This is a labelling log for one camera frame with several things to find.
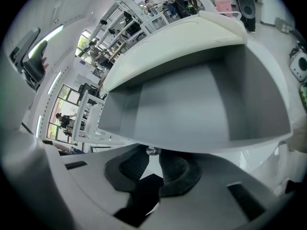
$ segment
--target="ceiling light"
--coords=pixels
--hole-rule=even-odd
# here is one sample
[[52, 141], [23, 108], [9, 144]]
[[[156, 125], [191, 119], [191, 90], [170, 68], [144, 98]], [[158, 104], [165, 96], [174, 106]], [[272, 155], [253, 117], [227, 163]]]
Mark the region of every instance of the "ceiling light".
[[47, 36], [45, 36], [42, 40], [40, 40], [34, 48], [29, 52], [28, 57], [31, 58], [34, 51], [37, 49], [39, 44], [43, 41], [49, 41], [51, 38], [53, 38], [56, 34], [58, 34], [60, 31], [62, 31], [63, 25], [60, 25], [58, 28], [54, 29], [51, 33], [49, 33]]
[[40, 120], [42, 119], [42, 116], [38, 116], [37, 126], [36, 126], [36, 138], [38, 138], [38, 131], [40, 127]]
[[53, 86], [55, 85], [55, 83], [57, 82], [59, 76], [61, 75], [61, 72], [59, 71], [59, 73], [57, 74], [56, 78], [53, 80], [52, 85], [50, 86], [50, 89], [48, 90], [48, 94], [51, 93]]

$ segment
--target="window frame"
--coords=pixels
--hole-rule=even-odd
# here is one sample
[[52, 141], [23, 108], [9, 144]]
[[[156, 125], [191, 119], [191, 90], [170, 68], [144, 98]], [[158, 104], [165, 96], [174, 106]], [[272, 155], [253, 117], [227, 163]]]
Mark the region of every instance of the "window frame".
[[[69, 92], [68, 92], [68, 94], [67, 94], [66, 99], [68, 99], [68, 98], [69, 98], [69, 95], [71, 94], [71, 92], [76, 92], [77, 94], [79, 94], [79, 93], [78, 93], [76, 90], [74, 90], [73, 88], [71, 88], [71, 87], [69, 87], [69, 86], [67, 86], [67, 85], [63, 84], [63, 86], [61, 87], [61, 89], [60, 89], [60, 91], [59, 91], [59, 93], [58, 93], [58, 96], [56, 97], [56, 101], [57, 101], [57, 99], [59, 98], [59, 99], [61, 99], [61, 100], [65, 101], [65, 102], [68, 102], [68, 103], [70, 103], [70, 104], [73, 104], [73, 105], [75, 105], [75, 106], [79, 107], [79, 106], [78, 106], [76, 103], [70, 102], [70, 101], [68, 101], [68, 100], [65, 100], [65, 99], [63, 99], [63, 98], [59, 97], [59, 94], [61, 93], [61, 90], [62, 90], [62, 88], [63, 88], [64, 86], [66, 86], [67, 88], [69, 88], [69, 89], [70, 89], [70, 90], [69, 90]], [[57, 141], [57, 142], [62, 142], [62, 143], [66, 143], [66, 144], [69, 144], [69, 145], [75, 146], [75, 143], [69, 143], [69, 139], [70, 139], [70, 137], [69, 137], [69, 136], [67, 136], [67, 141], [66, 141], [66, 142], [65, 142], [65, 141], [62, 141], [62, 140], [58, 140], [58, 132], [59, 132], [59, 129], [60, 129], [60, 125], [57, 125], [57, 124], [53, 124], [53, 123], [51, 123], [50, 119], [51, 119], [51, 115], [50, 115], [50, 117], [49, 117], [49, 121], [48, 121], [48, 127], [47, 127], [47, 134], [46, 134], [46, 138], [48, 138], [48, 139], [50, 139], [50, 140]], [[55, 136], [55, 139], [53, 139], [53, 138], [49, 138], [49, 137], [48, 137], [49, 125], [55, 125], [55, 126], [57, 127], [57, 128], [56, 128], [56, 136]]]

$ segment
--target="open drawer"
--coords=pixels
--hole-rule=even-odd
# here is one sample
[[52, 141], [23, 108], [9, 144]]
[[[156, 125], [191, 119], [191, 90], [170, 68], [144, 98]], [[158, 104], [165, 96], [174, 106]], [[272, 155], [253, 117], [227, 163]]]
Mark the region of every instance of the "open drawer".
[[98, 128], [197, 153], [251, 149], [292, 133], [280, 88], [244, 44], [190, 53], [120, 84]]

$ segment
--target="white floor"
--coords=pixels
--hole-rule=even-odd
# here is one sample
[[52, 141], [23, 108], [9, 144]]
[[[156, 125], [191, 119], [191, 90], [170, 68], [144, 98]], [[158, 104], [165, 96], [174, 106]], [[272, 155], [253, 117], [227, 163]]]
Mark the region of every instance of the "white floor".
[[[298, 95], [299, 82], [289, 69], [289, 53], [296, 45], [296, 38], [274, 27], [258, 23], [256, 33], [249, 34], [248, 37], [264, 45], [279, 63], [287, 82], [290, 99], [288, 113], [291, 123], [305, 116], [306, 112]], [[271, 190], [274, 190], [286, 177], [296, 182], [302, 181], [307, 169], [307, 154], [290, 151], [287, 145], [282, 145], [277, 150], [261, 148], [218, 155], [250, 173]], [[150, 164], [143, 177], [152, 173], [162, 177], [158, 156], [150, 156]]]

